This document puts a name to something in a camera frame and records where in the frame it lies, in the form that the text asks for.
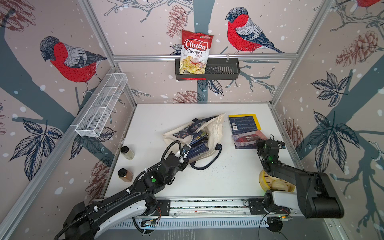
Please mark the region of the cream canvas tote bag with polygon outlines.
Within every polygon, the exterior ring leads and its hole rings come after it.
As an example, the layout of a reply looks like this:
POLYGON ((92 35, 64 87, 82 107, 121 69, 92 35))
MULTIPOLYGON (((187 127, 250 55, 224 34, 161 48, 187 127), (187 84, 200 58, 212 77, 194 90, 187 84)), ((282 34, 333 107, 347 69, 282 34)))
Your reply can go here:
POLYGON ((221 155, 223 146, 221 144, 223 137, 223 122, 225 114, 219 114, 204 119, 193 119, 191 122, 163 134, 163 139, 167 145, 174 141, 180 141, 181 145, 189 144, 208 137, 206 146, 209 150, 192 159, 187 159, 189 165, 198 171, 208 169, 221 155))

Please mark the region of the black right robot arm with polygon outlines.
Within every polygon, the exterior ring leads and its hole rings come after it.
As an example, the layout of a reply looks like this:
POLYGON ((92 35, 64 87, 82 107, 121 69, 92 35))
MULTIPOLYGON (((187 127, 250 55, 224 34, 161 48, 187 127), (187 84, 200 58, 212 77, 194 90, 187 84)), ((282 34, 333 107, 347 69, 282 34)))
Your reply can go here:
POLYGON ((301 213, 308 219, 341 219, 344 207, 335 191, 329 176, 300 170, 282 163, 279 150, 285 143, 275 140, 257 142, 257 152, 266 174, 296 186, 301 213))

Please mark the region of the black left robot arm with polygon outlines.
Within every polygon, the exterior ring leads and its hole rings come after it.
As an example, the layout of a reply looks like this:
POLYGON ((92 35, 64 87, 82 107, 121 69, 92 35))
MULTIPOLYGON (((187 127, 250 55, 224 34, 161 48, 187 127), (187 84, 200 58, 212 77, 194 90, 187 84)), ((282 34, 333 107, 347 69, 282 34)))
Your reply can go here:
POLYGON ((160 163, 141 172, 127 189, 88 206, 83 202, 77 204, 54 238, 94 240, 118 223, 152 214, 158 205, 155 195, 171 185, 176 173, 187 167, 187 154, 187 150, 170 153, 160 163))

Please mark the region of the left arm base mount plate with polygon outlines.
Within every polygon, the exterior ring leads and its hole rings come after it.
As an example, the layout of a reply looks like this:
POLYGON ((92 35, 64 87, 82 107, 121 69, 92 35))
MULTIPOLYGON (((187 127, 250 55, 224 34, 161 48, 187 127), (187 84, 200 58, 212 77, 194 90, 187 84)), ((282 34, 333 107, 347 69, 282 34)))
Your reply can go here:
POLYGON ((145 211, 137 217, 163 217, 170 215, 171 200, 157 200, 157 205, 145 205, 145 211))

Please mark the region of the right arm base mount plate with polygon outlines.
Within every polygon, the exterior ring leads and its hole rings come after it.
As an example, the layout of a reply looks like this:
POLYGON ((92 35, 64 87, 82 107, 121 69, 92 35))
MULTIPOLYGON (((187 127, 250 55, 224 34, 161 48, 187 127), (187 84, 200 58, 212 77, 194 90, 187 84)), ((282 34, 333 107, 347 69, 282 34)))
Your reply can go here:
POLYGON ((267 213, 289 215, 291 213, 289 208, 277 206, 273 201, 265 203, 264 198, 248 199, 245 206, 250 209, 252 215, 265 215, 267 213))

